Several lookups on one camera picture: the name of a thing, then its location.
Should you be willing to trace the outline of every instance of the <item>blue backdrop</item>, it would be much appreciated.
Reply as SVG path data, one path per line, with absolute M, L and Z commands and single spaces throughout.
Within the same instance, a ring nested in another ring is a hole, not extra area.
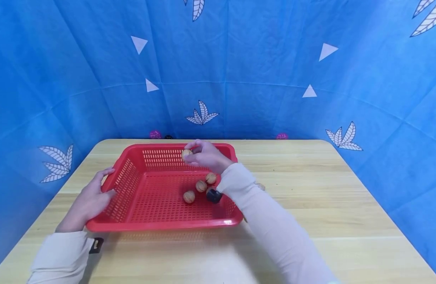
M 436 271 L 436 0 L 0 0 L 0 262 L 98 141 L 166 135 L 335 144 Z

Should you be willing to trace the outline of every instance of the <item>leaf print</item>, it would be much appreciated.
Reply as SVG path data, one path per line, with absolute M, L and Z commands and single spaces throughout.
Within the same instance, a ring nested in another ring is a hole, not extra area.
M 194 0 L 192 8 L 192 21 L 195 21 L 202 14 L 205 0 Z
M 355 131 L 355 123 L 352 121 L 350 122 L 349 128 L 347 128 L 346 134 L 344 135 L 341 143 L 352 142 L 353 138 L 355 137 Z
M 204 125 L 205 123 L 209 122 L 210 120 L 214 119 L 219 115 L 219 113 L 217 112 L 209 114 L 207 106 L 202 101 L 199 101 L 199 107 L 200 116 L 197 110 L 194 109 L 194 117 L 185 117 L 185 119 L 197 125 Z
M 200 122 L 200 124 L 203 124 L 203 120 L 202 118 L 199 116 L 199 114 L 197 113 L 197 110 L 194 109 L 194 119 L 197 120 L 198 122 Z
M 41 180 L 40 183 L 46 183 L 46 182 L 58 180 L 69 174 L 69 171 L 71 170 L 72 159 L 73 159 L 73 144 L 71 144 L 68 147 L 68 150 L 66 151 L 66 155 L 56 147 L 42 146 L 39 147 L 39 149 L 42 150 L 42 152 L 49 155 L 55 161 L 60 163 L 60 164 L 53 164 L 53 163 L 44 162 L 45 167 L 48 168 L 48 170 L 50 170 L 51 173 L 43 180 Z
M 218 114 L 219 114 L 219 113 L 217 113 L 217 112 L 214 112 L 214 113 L 212 113 L 212 114 L 209 114 L 209 115 L 206 117 L 206 119 L 204 120 L 204 124 L 207 123 L 207 122 L 209 122 L 210 120 L 214 119 L 215 117 L 217 117 Z
M 68 168 L 68 171 L 71 170 L 72 161 L 73 161 L 73 144 L 69 146 L 68 151 L 66 152 L 66 167 Z
M 335 137 L 333 138 L 333 142 L 336 144 L 336 146 L 339 146 L 342 142 L 342 127 L 338 129 L 338 131 L 335 133 Z
M 202 123 L 200 123 L 200 121 L 195 120 L 194 117 L 185 117 L 185 119 L 187 119 L 189 122 L 192 122 L 194 124 L 202 125 Z
M 333 132 L 329 131 L 328 129 L 325 129 L 325 132 L 327 133 L 331 141 L 335 140 L 335 134 Z
M 57 179 L 61 179 L 62 177 L 64 177 L 64 175 L 50 173 L 47 177 L 45 177 L 43 180 L 41 180 L 40 183 L 51 182 L 51 181 L 54 181 Z
M 344 135 L 344 138 L 342 138 L 342 127 L 338 129 L 338 131 L 334 134 L 333 132 L 329 131 L 328 129 L 325 129 L 325 132 L 327 133 L 330 140 L 341 149 L 347 149 L 347 150 L 355 150 L 355 151 L 362 151 L 363 149 L 358 146 L 355 143 L 352 143 L 352 140 L 355 137 L 355 123 L 352 121 L 350 122 L 349 127 L 347 128 L 346 134 Z
M 207 106 L 202 101 L 199 101 L 199 108 L 200 114 L 202 115 L 202 120 L 204 121 L 205 118 L 208 116 Z
M 338 148 L 341 148 L 341 149 L 347 149 L 347 150 L 355 150 L 355 151 L 362 151 L 363 149 L 361 149 L 361 147 L 360 146 L 358 146 L 357 144 L 355 144 L 355 143 L 343 143 L 343 144 L 341 144 L 340 146 L 338 146 Z
M 416 30 L 412 33 L 410 37 L 418 36 L 428 31 L 436 26 L 436 6 L 434 9 L 427 15 L 427 17 L 419 24 Z
M 53 174 L 62 174 L 66 175 L 69 172 L 69 169 L 65 166 L 62 166 L 61 164 L 51 164 L 48 162 L 44 162 L 44 165 L 46 168 L 48 168 Z
M 433 3 L 434 1 L 435 0 L 420 0 L 415 10 L 413 18 L 415 18 L 419 13 L 423 12 L 423 10 L 426 9 L 428 6 L 430 6 L 430 4 Z
M 42 147 L 39 147 L 39 149 L 66 167 L 66 165 L 67 165 L 66 155 L 62 151 L 60 151 L 59 149 L 57 149 L 55 147 L 48 147 L 48 146 L 42 146 Z

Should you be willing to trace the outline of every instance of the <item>table surface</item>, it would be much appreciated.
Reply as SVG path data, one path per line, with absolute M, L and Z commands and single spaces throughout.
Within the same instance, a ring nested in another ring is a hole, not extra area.
M 24 283 L 51 234 L 96 171 L 137 143 L 97 144 L 0 265 L 0 283 Z M 350 170 L 320 140 L 223 140 L 257 181 L 308 231 L 343 283 L 436 283 L 436 275 Z M 83 283 L 280 283 L 248 225 L 209 230 L 101 234 Z

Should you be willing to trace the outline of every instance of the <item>white sleeve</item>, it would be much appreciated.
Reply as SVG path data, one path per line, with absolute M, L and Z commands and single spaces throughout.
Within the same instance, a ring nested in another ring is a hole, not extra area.
M 307 232 L 295 218 L 255 184 L 241 164 L 232 164 L 217 187 L 242 211 L 261 246 L 289 284 L 337 283 Z
M 27 284 L 79 283 L 93 241 L 84 231 L 48 236 L 35 257 Z

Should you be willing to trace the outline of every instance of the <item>pink object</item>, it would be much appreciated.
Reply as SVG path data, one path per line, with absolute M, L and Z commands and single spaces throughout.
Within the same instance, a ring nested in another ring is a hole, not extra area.
M 288 139 L 289 137 L 287 137 L 287 134 L 286 133 L 280 133 L 280 134 L 278 134 L 278 136 L 276 137 L 276 139 L 277 140 L 286 140 L 286 139 Z
M 161 133 L 157 130 L 150 132 L 150 139 L 161 139 Z

